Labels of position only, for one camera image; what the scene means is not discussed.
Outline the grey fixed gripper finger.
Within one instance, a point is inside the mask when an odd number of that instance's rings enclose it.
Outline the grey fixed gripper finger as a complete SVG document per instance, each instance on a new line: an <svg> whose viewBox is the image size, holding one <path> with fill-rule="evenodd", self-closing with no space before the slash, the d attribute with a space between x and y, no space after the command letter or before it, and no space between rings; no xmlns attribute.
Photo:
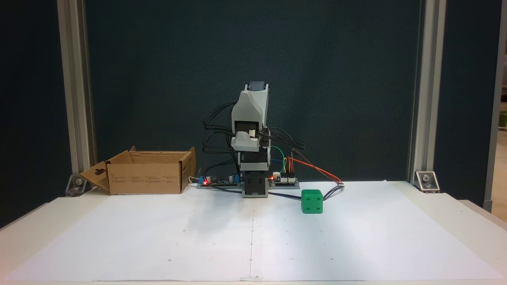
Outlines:
<svg viewBox="0 0 507 285"><path fill-rule="evenodd" d="M238 152L252 152L259 151L259 141L232 141L232 148Z"/></svg>

